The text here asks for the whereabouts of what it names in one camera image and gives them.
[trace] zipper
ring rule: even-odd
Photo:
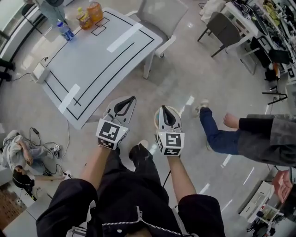
[[[150,227],[153,227],[155,229],[158,229],[158,230],[161,230],[161,231],[166,231],[168,233],[171,233],[171,234],[174,234],[174,235],[180,235],[180,233],[177,233],[177,232],[174,232],[174,231],[170,231],[170,230],[167,230],[167,229],[164,229],[164,228],[161,228],[159,226],[156,226],[156,225],[151,225],[149,223],[147,223],[146,221],[143,220],[142,218],[142,211],[140,211],[140,208],[137,206],[137,213],[138,213],[138,220],[137,221],[127,221],[127,222],[115,222],[115,223],[105,223],[105,224],[102,224],[102,226],[108,226],[108,225],[126,225],[126,224],[135,224],[135,223],[138,223],[140,221],[142,221],[143,223],[145,223],[146,225],[150,226]]]

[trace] floor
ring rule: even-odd
[[[139,7],[137,0],[101,0],[103,7],[108,6],[121,13],[128,13]],[[160,155],[154,139],[155,126],[153,117],[161,105],[169,105],[182,112],[185,147],[182,161],[197,190],[218,199],[228,237],[245,236],[247,222],[240,218],[238,211],[259,180],[269,172],[266,164],[257,163],[242,156],[228,156],[208,151],[206,137],[199,119],[192,118],[192,107],[203,98],[210,100],[210,107],[220,129],[226,112],[238,117],[247,114],[286,113],[287,102],[276,103],[267,107],[272,97],[262,95],[268,89],[264,71],[258,66],[255,75],[251,75],[237,57],[237,50],[219,53],[215,58],[210,55],[220,45],[213,36],[205,35],[200,42],[197,38],[205,29],[200,20],[198,0],[183,0],[189,11],[178,25],[175,35],[177,40],[166,51],[163,59],[155,58],[148,80],[143,79],[143,64],[134,69],[105,99],[96,110],[102,115],[109,102],[115,98],[134,95],[137,105],[129,124],[131,132],[121,143],[123,163],[130,169],[133,164],[128,159],[129,149],[141,139],[149,141],[150,152],[164,182],[169,166],[165,157]],[[87,6],[86,0],[74,0],[65,9],[67,18],[75,23],[76,9]],[[40,29],[45,32],[48,24]],[[15,57],[18,78],[31,72],[36,63],[48,56],[58,46],[58,32],[51,30],[46,37],[34,32]],[[68,143],[67,122],[53,105],[40,85],[30,82],[26,75],[14,82],[4,82],[0,87],[1,121],[6,131],[19,129],[29,136],[29,128],[35,127],[41,134],[42,142],[60,143],[64,152]],[[81,130],[69,128],[71,141],[62,160],[65,170],[70,170],[74,177],[82,171],[88,155],[96,147],[95,132],[97,123],[88,123]],[[58,182],[43,184],[47,192],[53,195]],[[170,205],[177,202],[174,197],[171,180],[165,185],[170,196]]]

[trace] desk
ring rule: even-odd
[[[243,44],[244,42],[246,42],[248,39],[252,39],[252,37],[259,36],[260,32],[257,26],[253,23],[252,20],[248,20],[247,18],[245,18],[232,2],[226,3],[225,8],[221,11],[221,13],[223,13],[226,16],[229,14],[233,15],[234,18],[238,20],[245,27],[245,31],[243,31],[245,36],[239,42],[228,46],[226,50],[235,48]]]
[[[50,74],[42,86],[55,106],[59,107],[76,88],[66,110],[60,109],[76,129],[81,129],[117,84],[145,58],[147,78],[154,51],[162,42],[144,26],[119,42],[137,23],[109,8],[103,12],[101,21],[87,31],[74,32],[73,40],[65,41],[46,61]]]

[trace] gray jacket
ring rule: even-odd
[[[261,134],[241,131],[239,154],[258,162],[296,167],[296,116],[248,115],[247,118],[273,118],[271,136],[267,139]]]

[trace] plastic bottle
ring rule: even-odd
[[[90,0],[90,5],[87,8],[87,11],[93,22],[98,22],[103,18],[102,7],[98,2]]]
[[[71,29],[67,26],[64,25],[62,22],[58,22],[57,26],[59,27],[61,35],[67,40],[70,41],[74,37],[73,32]]]
[[[77,19],[79,20],[79,25],[83,30],[87,30],[92,27],[93,22],[88,14],[88,12],[84,11],[82,7],[79,7],[77,14]]]

